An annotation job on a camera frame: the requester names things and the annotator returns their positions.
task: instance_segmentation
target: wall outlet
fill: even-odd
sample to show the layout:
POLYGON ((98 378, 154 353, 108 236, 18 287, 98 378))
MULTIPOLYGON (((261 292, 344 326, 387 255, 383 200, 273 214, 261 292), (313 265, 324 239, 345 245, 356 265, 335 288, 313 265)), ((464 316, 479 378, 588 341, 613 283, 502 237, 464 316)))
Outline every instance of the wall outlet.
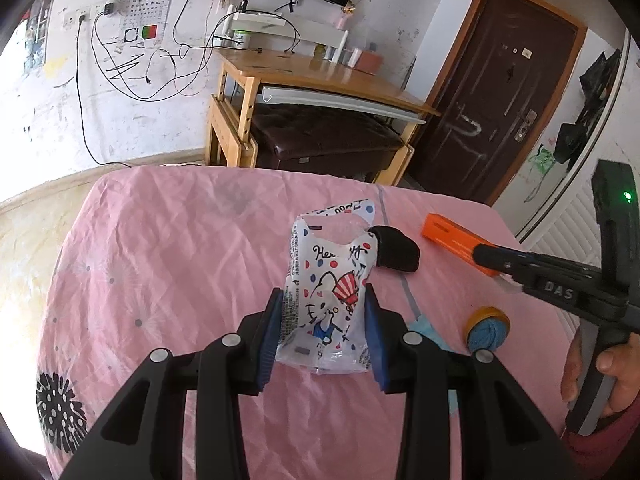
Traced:
POLYGON ((92 18, 96 18, 99 14, 103 13, 104 12, 104 6, 106 4, 113 4, 114 5, 113 14, 109 14, 109 16, 113 16, 114 14, 116 14, 118 12, 118 3, 117 3, 116 0, 103 0, 101 2, 97 2, 97 3, 92 5, 91 17, 92 18))
POLYGON ((80 16, 82 16, 83 14, 86 16, 85 21, 90 20, 91 7, 83 7, 82 9, 70 10, 69 12, 66 12, 62 22, 62 28, 64 28, 65 30, 78 28, 80 16))

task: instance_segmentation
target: power cable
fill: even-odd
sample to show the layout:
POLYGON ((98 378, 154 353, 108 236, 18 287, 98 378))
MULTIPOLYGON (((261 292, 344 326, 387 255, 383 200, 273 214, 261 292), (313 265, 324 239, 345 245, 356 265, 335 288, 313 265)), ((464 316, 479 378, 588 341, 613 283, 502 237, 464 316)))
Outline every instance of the power cable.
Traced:
POLYGON ((138 61, 144 55, 145 55, 144 52, 142 54, 138 54, 133 59, 129 59, 128 61, 124 62, 123 64, 118 65, 116 68, 108 69, 107 72, 113 72, 114 70, 117 70, 119 68, 124 68, 124 67, 129 66, 129 65, 138 66, 140 64, 140 62, 135 62, 135 61, 138 61))
MULTIPOLYGON (((186 1, 185 1, 184 5, 182 6, 182 10, 180 10, 180 14, 178 14, 178 19, 177 19, 177 20, 175 20, 174 28, 172 29, 172 32, 171 32, 171 35, 172 35, 172 38, 174 38, 174 42, 175 42, 175 44, 176 44, 176 45, 178 45, 178 57, 179 57, 180 59, 184 59, 184 58, 187 56, 187 54, 189 53, 189 51, 190 51, 192 48, 207 48, 207 46, 206 46, 206 45, 205 45, 205 46, 192 46, 192 45, 190 45, 189 43, 184 43, 183 41, 178 41, 178 40, 176 39, 176 37, 175 37, 175 32, 176 32, 176 29, 177 29, 177 27, 178 27, 178 23, 180 23, 180 19, 182 18, 182 15, 184 14, 184 11, 186 10, 187 5, 189 5, 189 2, 190 2, 190 1, 191 1, 191 0, 186 0, 186 1), (185 47, 187 47, 187 50, 185 50, 185 51, 184 51, 184 54, 182 54, 182 48, 183 48, 184 46, 185 46, 185 47)), ((209 13, 208 13, 208 15, 207 15, 207 21, 209 21, 209 15, 210 15, 210 13, 211 13, 211 9, 212 9, 212 8, 213 8, 213 0, 211 0, 211 7, 209 7, 209 13)), ((242 43, 241 41, 236 41, 236 40, 233 40, 233 39, 230 39, 230 38, 222 38, 221 36, 214 36, 214 37, 215 37, 217 40, 229 40, 229 41, 233 41, 233 42, 235 42, 235 43, 242 43)))
POLYGON ((273 12, 278 12, 280 9, 284 9, 285 7, 289 7, 289 12, 293 13, 293 6, 295 3, 293 0, 289 0, 286 4, 279 6, 277 9, 274 9, 273 12))
POLYGON ((89 156, 94 160, 94 162, 98 166, 110 166, 111 164, 121 164, 126 166, 127 168, 131 168, 129 164, 125 162, 98 162, 94 157, 94 154, 89 149, 89 145, 86 142, 86 133, 84 130, 84 112, 82 111, 82 97, 80 95, 80 83, 78 81, 79 73, 80 73, 80 30, 82 29, 82 22, 84 22, 84 15, 80 16, 78 25, 78 34, 76 35, 76 91, 78 92, 78 105, 80 108, 80 125, 82 127, 82 141, 84 142, 84 146, 89 153, 89 156))
MULTIPOLYGON (((209 12, 207 12, 207 17, 204 20, 204 38, 207 37, 208 33, 209 33, 209 17, 211 16, 211 11, 213 10, 213 5, 216 2, 216 0, 211 0, 211 4, 209 6, 209 12)), ((209 84, 209 65, 205 65, 205 70, 207 72, 207 78, 204 81, 204 85, 202 86, 202 88, 200 90, 198 90, 197 92, 193 93, 193 94, 185 94, 184 92, 181 92, 182 95, 184 95, 185 97, 194 97, 196 95, 198 95, 200 92, 202 92, 207 85, 209 84)), ((177 90, 178 86, 174 81, 174 88, 177 90)))
POLYGON ((281 16, 280 14, 276 14, 275 12, 269 12, 268 10, 251 9, 251 10, 247 10, 247 12, 257 12, 258 14, 268 14, 270 16, 275 16, 276 18, 280 18, 281 20, 284 20, 285 22, 289 23, 289 25, 291 25, 291 27, 293 28, 293 44, 287 50, 285 50, 285 52, 290 52, 292 54, 295 54, 295 52, 293 52, 293 49, 295 49, 300 44, 300 41, 302 41, 302 36, 300 36, 300 31, 296 28, 296 26, 293 23, 291 23, 284 16, 281 16))
POLYGON ((175 83, 175 76, 178 75, 178 67, 175 64, 175 60, 174 60, 174 56, 172 56, 172 54, 168 51, 165 50, 164 48, 156 48, 152 53, 151 56, 149 56, 149 63, 146 66, 146 70, 145 70, 145 81, 146 84, 150 85, 151 84, 151 79, 149 79, 149 69, 151 69, 151 62, 154 59, 154 56, 158 53, 158 52, 164 52, 165 54, 167 54, 168 57, 171 58, 171 63, 174 66, 174 83, 175 83))
POLYGON ((97 52, 95 51, 95 45, 94 45, 94 36, 98 39, 98 44, 100 44, 100 46, 104 49, 104 51, 107 53, 107 56, 109 56, 109 59, 111 60, 111 63, 113 64, 114 68, 116 68, 116 71, 118 72, 118 74, 120 74, 120 70, 117 69, 117 65, 116 62, 113 60, 113 56, 111 55, 109 49, 105 46, 105 44, 102 42, 102 39, 100 38, 100 34, 98 33, 97 30, 97 24, 98 21, 100 20, 100 18, 104 15, 104 13, 100 13, 98 14, 98 16, 96 17, 95 21, 94 21, 94 28, 92 29, 92 37, 91 37, 91 48, 92 51, 94 53, 94 59, 96 62, 96 65, 98 66, 98 69, 100 70, 100 72, 102 73, 102 76, 108 81, 109 84, 111 84, 111 86, 113 86, 114 89, 116 89, 118 92, 120 92, 121 94, 125 95, 126 97, 129 97, 130 99, 133 99, 135 101, 140 101, 140 102, 160 102, 160 101, 166 101, 167 99, 170 99, 172 97, 175 97, 177 95, 180 95, 180 92, 185 90, 186 88, 188 88, 198 77, 198 74, 200 72, 202 72, 202 70, 204 69, 204 67, 209 63, 209 60, 211 59, 211 57, 213 56, 213 46, 209 46, 209 42, 213 40, 214 38, 214 34, 215 34, 215 30, 216 28, 218 28, 220 26, 220 23, 222 23, 222 21, 227 17, 223 16, 218 24, 216 24, 216 27, 214 29, 214 31, 212 32, 212 34, 210 35, 209 39, 207 40, 206 46, 204 47, 204 51, 202 53, 202 59, 200 60, 200 64, 198 66, 198 69, 194 72, 189 72, 187 74, 183 74, 183 75, 179 75, 179 76, 175 76, 172 79, 169 79, 169 81, 167 81, 164 85, 162 85, 155 93, 151 94, 148 97, 142 97, 138 94, 136 94, 128 85, 127 81, 123 78, 122 81, 124 83, 124 85, 126 86, 127 90, 131 93, 128 94, 124 91, 122 91, 118 86, 116 86, 113 81, 110 80, 109 77, 107 77, 107 75, 104 73, 103 68, 100 66, 100 62, 98 61, 98 55, 97 52), (209 48, 210 52, 209 52, 209 56, 207 57, 207 51, 206 49, 209 48), (153 99, 155 96, 157 96, 166 86, 170 85, 172 82, 183 78, 183 77, 189 77, 193 75, 193 78, 189 81, 189 83, 187 83, 180 91, 176 92, 175 94, 172 94, 168 97, 164 97, 161 99, 153 99))

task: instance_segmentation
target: blue gripper pad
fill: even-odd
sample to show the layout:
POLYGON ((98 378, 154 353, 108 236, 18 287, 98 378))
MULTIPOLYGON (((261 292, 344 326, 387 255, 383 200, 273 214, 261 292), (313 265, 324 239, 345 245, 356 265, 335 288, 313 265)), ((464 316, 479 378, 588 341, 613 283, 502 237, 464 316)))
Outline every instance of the blue gripper pad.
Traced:
POLYGON ((258 355, 258 375, 256 382, 260 391, 264 389, 271 379, 271 370, 276 359, 276 350, 280 340, 280 325, 282 318, 282 300, 284 294, 282 291, 277 295, 275 306, 271 311, 271 317, 267 323, 267 329, 264 332, 264 338, 260 345, 260 353, 258 355))
POLYGON ((380 306, 373 289, 367 285, 364 296, 364 327, 373 377, 384 392, 389 386, 388 355, 382 335, 378 314, 380 306))

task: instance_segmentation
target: brown leather stool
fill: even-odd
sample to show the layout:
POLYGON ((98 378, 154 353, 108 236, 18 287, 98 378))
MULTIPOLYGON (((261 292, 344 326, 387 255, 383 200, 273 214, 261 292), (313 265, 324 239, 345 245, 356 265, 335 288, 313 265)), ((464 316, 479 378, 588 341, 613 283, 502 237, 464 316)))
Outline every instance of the brown leather stool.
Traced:
POLYGON ((352 176, 386 170, 402 141, 373 117, 306 105, 255 105, 257 168, 352 176))

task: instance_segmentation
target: door frame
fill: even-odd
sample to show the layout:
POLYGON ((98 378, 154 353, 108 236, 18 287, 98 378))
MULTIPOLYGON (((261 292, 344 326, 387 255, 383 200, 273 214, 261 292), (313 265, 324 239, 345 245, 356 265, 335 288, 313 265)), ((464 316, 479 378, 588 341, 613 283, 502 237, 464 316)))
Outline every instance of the door frame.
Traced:
MULTIPOLYGON (((540 114, 539 120, 536 121, 535 126, 529 131, 529 134, 527 135, 525 142, 522 143, 522 146, 520 148, 520 151, 518 152, 518 155, 516 155, 516 158, 511 163, 506 173, 502 176, 502 178, 500 179, 500 182, 497 184, 497 186, 495 187, 495 189, 493 190, 489 198, 485 201, 485 203, 489 206, 492 206, 495 203, 495 201, 498 200, 498 197, 505 190, 507 185, 510 183, 511 179, 516 175, 516 173, 518 173, 518 171, 524 164, 524 161, 526 160, 527 155, 529 155, 534 145, 538 142, 540 135, 542 135, 542 132, 544 132, 545 128, 549 124, 549 121, 551 120, 553 115, 556 113, 556 109, 560 104, 560 100, 562 99, 564 90, 566 89, 567 83, 569 82, 569 78, 571 77, 571 74, 574 71, 575 62, 578 59, 578 54, 580 54, 582 45, 584 44, 584 38, 587 35, 587 27, 582 22, 580 22, 580 20, 578 20, 577 18, 574 18, 570 14, 567 14, 566 12, 564 12, 564 10, 554 7, 553 5, 551 5, 548 2, 545 2, 544 0, 528 0, 528 1, 534 4, 537 4, 546 10, 549 10, 556 16, 559 16, 560 18, 568 21, 574 27, 576 27, 577 30, 575 35, 575 41, 574 41, 574 45, 572 46, 571 52, 569 54, 567 63, 564 67, 564 70, 562 71, 562 75, 558 80, 558 84, 556 85, 556 88, 554 89, 554 92, 552 93, 551 98, 549 99, 549 102, 546 104, 545 109, 540 114)), ((433 87, 431 88, 431 91, 429 92, 429 95, 425 101, 425 103, 431 107, 436 107, 436 103, 439 101, 439 99, 442 98, 447 82, 449 82, 449 80, 453 77, 455 69, 457 68, 457 65, 458 65, 457 62, 462 58, 464 49, 468 44, 469 40, 471 39, 471 36, 475 32, 476 28, 474 27, 474 25, 477 23, 477 19, 480 16, 481 2, 482 0, 471 1, 471 5, 469 6, 468 11, 466 12, 465 19, 462 22, 462 26, 458 31, 458 35, 456 36, 453 46, 451 47, 451 50, 447 55, 447 59, 442 65, 442 68, 440 69, 440 73, 438 74, 438 77, 436 78, 436 81, 433 84, 433 87)))

